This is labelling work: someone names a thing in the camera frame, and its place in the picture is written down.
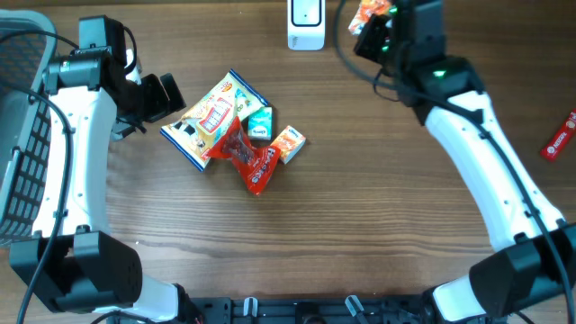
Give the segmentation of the red candy bag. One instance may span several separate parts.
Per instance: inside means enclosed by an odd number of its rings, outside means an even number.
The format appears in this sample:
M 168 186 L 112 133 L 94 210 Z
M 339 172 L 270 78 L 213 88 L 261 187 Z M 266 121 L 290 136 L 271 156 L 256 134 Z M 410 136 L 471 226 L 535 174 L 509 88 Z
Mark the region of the red candy bag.
M 207 151 L 209 158 L 227 159 L 238 170 L 247 189 L 260 195 L 268 184 L 280 157 L 275 146 L 254 147 L 235 117 L 226 133 Z

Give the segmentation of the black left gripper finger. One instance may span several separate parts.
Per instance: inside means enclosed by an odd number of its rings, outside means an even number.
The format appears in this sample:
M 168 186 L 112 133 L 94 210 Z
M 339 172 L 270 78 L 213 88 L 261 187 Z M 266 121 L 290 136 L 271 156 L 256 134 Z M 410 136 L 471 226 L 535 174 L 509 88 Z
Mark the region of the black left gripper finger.
M 141 80 L 143 90 L 143 111 L 141 113 L 144 122 L 152 123 L 165 118 L 168 115 L 169 99 L 160 79 L 149 74 Z
M 160 77 L 160 81 L 165 89 L 168 98 L 168 111 L 170 113 L 180 111 L 186 107 L 185 99 L 171 73 L 166 73 Z

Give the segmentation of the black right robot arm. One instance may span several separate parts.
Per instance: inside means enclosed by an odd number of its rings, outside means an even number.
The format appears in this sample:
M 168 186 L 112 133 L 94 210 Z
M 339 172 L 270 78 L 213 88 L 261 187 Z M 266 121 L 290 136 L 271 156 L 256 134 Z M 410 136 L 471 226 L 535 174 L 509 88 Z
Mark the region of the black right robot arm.
M 468 187 L 493 254 L 427 292 L 428 323 L 493 321 L 563 296 L 575 320 L 575 227 L 538 189 L 501 129 L 473 64 L 449 55 L 439 1 L 372 13 L 355 54 L 380 66 L 398 99 L 439 142 Z

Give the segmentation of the blue yellow snack bag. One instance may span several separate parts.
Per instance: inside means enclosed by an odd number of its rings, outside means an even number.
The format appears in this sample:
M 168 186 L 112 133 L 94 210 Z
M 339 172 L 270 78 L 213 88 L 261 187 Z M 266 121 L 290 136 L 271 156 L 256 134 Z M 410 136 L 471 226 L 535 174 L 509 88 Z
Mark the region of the blue yellow snack bag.
M 160 133 L 200 172 L 208 166 L 208 151 L 226 133 L 233 120 L 268 106 L 269 102 L 240 74 L 231 69 L 179 120 L 163 126 Z

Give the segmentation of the red chocolate wafer bar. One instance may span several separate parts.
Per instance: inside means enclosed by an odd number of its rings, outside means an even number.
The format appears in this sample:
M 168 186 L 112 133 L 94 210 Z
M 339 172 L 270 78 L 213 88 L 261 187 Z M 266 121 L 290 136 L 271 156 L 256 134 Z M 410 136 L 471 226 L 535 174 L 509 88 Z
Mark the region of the red chocolate wafer bar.
M 572 110 L 560 129 L 550 141 L 541 149 L 540 155 L 548 161 L 555 161 L 563 148 L 575 134 L 576 112 Z

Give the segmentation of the small orange box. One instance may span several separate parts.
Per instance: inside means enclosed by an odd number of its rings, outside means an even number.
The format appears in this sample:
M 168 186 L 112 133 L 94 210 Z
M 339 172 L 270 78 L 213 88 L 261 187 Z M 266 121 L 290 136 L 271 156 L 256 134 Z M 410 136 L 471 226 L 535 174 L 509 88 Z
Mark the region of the small orange box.
M 348 25 L 348 30 L 353 36 L 359 36 L 373 15 L 387 14 L 391 8 L 391 0 L 361 0 L 354 18 Z
M 272 146 L 280 150 L 280 160 L 284 164 L 300 151 L 306 142 L 306 137 L 293 126 L 286 126 L 272 142 Z

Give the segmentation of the small teal box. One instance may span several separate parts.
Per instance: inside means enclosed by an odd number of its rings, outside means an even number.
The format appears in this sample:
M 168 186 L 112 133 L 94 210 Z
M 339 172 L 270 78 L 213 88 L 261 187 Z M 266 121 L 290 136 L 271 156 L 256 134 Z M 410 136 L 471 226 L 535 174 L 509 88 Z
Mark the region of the small teal box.
M 247 135 L 251 140 L 272 138 L 273 108 L 262 107 L 248 117 Z

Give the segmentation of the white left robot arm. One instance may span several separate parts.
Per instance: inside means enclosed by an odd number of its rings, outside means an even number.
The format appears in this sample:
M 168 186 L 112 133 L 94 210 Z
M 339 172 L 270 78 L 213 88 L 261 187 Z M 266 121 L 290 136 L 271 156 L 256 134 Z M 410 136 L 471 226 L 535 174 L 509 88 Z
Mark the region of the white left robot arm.
M 181 285 L 145 275 L 138 253 L 113 238 L 105 210 L 110 141 L 183 109 L 185 100 L 171 75 L 139 75 L 134 36 L 121 22 L 81 19 L 72 48 L 43 71 L 37 99 L 52 115 L 47 178 L 31 238 L 10 246 L 10 266 L 26 297 L 54 313 L 200 323 Z

